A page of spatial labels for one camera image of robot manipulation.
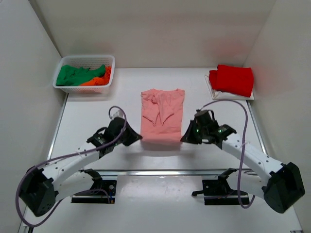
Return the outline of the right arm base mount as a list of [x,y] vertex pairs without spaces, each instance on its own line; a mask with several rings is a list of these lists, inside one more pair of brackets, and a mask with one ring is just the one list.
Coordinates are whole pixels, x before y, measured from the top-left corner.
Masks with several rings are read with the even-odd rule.
[[237,189],[227,181],[231,174],[237,174],[238,170],[229,168],[227,170],[199,170],[196,175],[202,176],[202,190],[193,191],[191,196],[204,197],[204,205],[250,205],[254,198],[248,193],[241,192],[238,196]]

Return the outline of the orange t-shirt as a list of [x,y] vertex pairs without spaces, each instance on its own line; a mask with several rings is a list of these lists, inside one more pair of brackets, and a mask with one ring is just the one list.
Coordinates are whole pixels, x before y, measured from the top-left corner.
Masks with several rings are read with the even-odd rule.
[[110,81],[111,66],[102,65],[100,68],[95,70],[89,70],[86,74],[88,79],[86,82],[80,84],[80,86],[100,86],[107,85]]

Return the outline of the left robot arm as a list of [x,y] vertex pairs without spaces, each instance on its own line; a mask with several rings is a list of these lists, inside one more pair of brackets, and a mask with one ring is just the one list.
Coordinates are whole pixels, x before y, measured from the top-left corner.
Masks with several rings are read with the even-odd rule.
[[36,217],[45,215],[56,202],[76,193],[97,193],[102,187],[100,174],[85,166],[98,161],[122,144],[130,146],[142,139],[121,117],[110,121],[78,148],[77,155],[56,159],[28,172],[18,196]]

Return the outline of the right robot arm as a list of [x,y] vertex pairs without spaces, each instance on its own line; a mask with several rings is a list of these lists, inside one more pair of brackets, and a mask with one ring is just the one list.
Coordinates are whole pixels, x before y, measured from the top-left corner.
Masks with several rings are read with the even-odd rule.
[[181,142],[214,144],[253,171],[250,174],[229,168],[216,179],[203,180],[203,189],[194,191],[192,195],[204,194],[208,205],[216,205],[220,198],[243,193],[265,200],[271,209],[282,214],[305,195],[297,165],[282,163],[243,142],[235,129],[218,124],[212,110],[196,111]]

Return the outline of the white plastic basket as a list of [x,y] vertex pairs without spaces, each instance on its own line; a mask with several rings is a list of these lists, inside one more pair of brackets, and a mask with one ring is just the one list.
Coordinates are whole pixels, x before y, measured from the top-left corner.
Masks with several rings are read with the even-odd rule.
[[[100,86],[56,86],[56,79],[62,66],[69,65],[72,67],[83,67],[90,69],[98,69],[101,65],[111,66],[111,76],[109,84]],[[61,59],[58,67],[55,70],[53,77],[53,87],[61,89],[66,93],[100,93],[107,95],[109,93],[110,85],[112,84],[115,68],[115,57],[112,55],[72,55],[65,56]]]

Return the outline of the folded red t-shirt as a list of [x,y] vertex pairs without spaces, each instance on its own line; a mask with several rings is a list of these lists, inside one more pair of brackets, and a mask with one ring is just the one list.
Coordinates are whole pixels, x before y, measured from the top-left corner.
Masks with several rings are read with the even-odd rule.
[[252,95],[254,76],[249,67],[232,67],[218,65],[208,76],[211,87],[215,91],[227,92],[250,98]]

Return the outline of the pink t-shirt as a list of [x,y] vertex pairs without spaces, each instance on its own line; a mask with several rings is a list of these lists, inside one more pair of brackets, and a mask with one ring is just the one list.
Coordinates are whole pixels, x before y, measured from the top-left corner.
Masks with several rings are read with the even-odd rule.
[[182,89],[141,92],[140,134],[143,142],[180,143],[184,98]]

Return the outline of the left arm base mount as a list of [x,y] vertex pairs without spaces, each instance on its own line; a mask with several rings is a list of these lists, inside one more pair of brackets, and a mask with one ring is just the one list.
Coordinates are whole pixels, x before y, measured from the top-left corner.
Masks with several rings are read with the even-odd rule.
[[71,197],[71,203],[114,204],[117,188],[117,176],[102,176],[99,172],[87,169],[83,173],[92,177],[90,189],[81,191]]

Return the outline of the green t-shirt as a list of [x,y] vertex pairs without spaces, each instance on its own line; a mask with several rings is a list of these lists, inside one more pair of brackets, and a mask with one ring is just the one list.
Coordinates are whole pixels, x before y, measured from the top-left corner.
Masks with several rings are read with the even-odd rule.
[[59,71],[56,86],[79,86],[91,81],[93,78],[103,76],[105,71],[105,65],[101,65],[98,69],[76,68],[65,65]]

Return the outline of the folded white t-shirt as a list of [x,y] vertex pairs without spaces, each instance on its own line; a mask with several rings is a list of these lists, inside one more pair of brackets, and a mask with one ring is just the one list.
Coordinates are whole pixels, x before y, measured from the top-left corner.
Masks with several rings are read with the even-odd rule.
[[230,100],[254,100],[254,95],[251,93],[250,97],[244,97],[228,92],[221,92],[221,91],[216,91],[212,89],[210,81],[209,81],[209,75],[205,74],[205,80],[207,83],[208,90],[211,94],[211,97],[213,100],[224,100],[224,99],[230,99]]

